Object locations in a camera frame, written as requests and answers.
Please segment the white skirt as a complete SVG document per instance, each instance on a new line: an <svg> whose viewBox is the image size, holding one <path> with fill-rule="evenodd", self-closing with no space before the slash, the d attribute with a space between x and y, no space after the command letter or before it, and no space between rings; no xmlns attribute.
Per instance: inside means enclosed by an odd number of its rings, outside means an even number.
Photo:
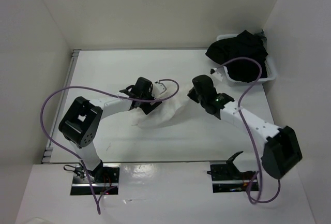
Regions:
<svg viewBox="0 0 331 224"><path fill-rule="evenodd" d="M132 110L130 116L131 126L136 126L140 129L170 126L171 121L174 121L188 105L190 98L187 94L191 89L192 86L189 84L182 85L174 97L164 101L148 115L145 115L141 109Z"/></svg>

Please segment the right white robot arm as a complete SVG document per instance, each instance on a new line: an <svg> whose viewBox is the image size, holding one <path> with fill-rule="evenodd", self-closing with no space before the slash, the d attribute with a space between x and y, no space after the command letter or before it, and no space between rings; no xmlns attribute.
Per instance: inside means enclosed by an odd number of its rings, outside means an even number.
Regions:
<svg viewBox="0 0 331 224"><path fill-rule="evenodd" d="M242 132L250 133L263 148L261 164L264 171L274 179L283 178L303 158L294 129L268 123L225 93L217 93L212 79L200 75L192 79L193 88L188 97L210 115L232 124Z"/></svg>

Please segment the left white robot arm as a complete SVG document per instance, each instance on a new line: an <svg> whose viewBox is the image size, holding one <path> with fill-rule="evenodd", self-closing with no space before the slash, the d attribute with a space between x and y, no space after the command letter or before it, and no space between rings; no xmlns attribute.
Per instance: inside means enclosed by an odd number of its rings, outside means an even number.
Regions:
<svg viewBox="0 0 331 224"><path fill-rule="evenodd" d="M137 108L141 109L144 115L149 115L161 102L147 103L136 99L155 100L166 90L160 82L153 83L139 77L134 85L119 91L115 97L88 100L80 96L73 101L58 128L85 163L84 176L90 182L98 182L104 174L103 162L93 144L100 121Z"/></svg>

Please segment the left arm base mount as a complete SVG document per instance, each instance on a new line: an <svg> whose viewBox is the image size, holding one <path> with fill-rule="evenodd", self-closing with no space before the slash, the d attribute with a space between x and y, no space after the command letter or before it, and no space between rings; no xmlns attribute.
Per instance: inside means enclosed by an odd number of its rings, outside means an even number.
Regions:
<svg viewBox="0 0 331 224"><path fill-rule="evenodd" d="M71 196L92 195L87 175L80 163L74 166L64 165L63 169L73 173L70 191ZM101 175L98 175L96 178L90 176L95 195L118 195L119 175L119 164L105 163Z"/></svg>

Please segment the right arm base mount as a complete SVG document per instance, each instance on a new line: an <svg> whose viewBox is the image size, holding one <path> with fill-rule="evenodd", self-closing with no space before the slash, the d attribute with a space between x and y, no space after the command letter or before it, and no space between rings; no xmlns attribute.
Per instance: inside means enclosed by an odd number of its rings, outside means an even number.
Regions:
<svg viewBox="0 0 331 224"><path fill-rule="evenodd" d="M206 172L212 180L213 193L244 192L255 171L240 172L234 164L211 163Z"/></svg>

